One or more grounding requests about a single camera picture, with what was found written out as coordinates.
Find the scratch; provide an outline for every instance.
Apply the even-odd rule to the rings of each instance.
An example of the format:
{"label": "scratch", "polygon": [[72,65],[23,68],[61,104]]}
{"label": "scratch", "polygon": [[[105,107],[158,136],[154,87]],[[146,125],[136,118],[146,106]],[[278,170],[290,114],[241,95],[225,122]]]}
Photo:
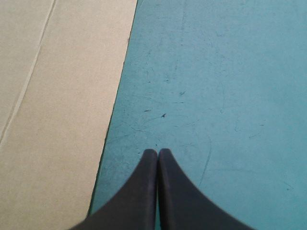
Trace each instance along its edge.
{"label": "scratch", "polygon": [[141,3],[140,3],[140,8],[141,8],[141,6],[142,6],[142,4],[143,4],[144,1],[145,1],[145,0],[142,0],[142,1],[141,1]]}
{"label": "scratch", "polygon": [[283,181],[283,183],[287,186],[289,186],[290,188],[294,189],[290,184],[288,184],[287,182]]}
{"label": "scratch", "polygon": [[203,168],[203,171],[202,171],[202,175],[201,175],[201,181],[200,181],[200,184],[199,186],[201,185],[204,177],[205,177],[205,174],[206,174],[206,171],[207,171],[207,168],[208,168],[208,164],[209,164],[209,161],[210,161],[210,158],[211,158],[211,152],[212,152],[212,142],[211,142],[211,138],[209,138],[209,144],[210,144],[210,148],[209,148],[209,153],[208,153],[208,157],[207,157],[207,160],[206,160],[206,163],[205,163],[205,167]]}
{"label": "scratch", "polygon": [[225,88],[224,88],[224,85],[222,82],[220,82],[221,86],[222,86],[222,89],[223,89],[223,106],[222,108],[220,109],[220,113],[223,113],[224,112],[224,108],[225,108]]}
{"label": "scratch", "polygon": [[130,127],[130,128],[132,128],[133,130],[138,131],[138,132],[149,133],[148,131],[144,131],[144,130],[136,129],[136,128],[134,128],[134,127]]}
{"label": "scratch", "polygon": [[236,127],[235,127],[235,132],[237,132],[238,131],[238,119],[236,120]]}
{"label": "scratch", "polygon": [[253,136],[249,136],[249,139],[252,139],[252,138],[254,138],[254,137],[256,137],[256,136],[258,136],[260,133],[262,132],[262,130],[260,130],[258,133],[256,133],[255,135],[253,135]]}

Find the teal floor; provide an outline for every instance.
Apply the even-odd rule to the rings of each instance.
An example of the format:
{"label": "teal floor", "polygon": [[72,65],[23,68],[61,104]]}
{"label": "teal floor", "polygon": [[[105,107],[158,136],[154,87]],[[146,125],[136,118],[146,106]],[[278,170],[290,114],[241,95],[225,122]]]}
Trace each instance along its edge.
{"label": "teal floor", "polygon": [[92,212],[146,148],[262,230],[307,226],[307,1],[139,0]]}

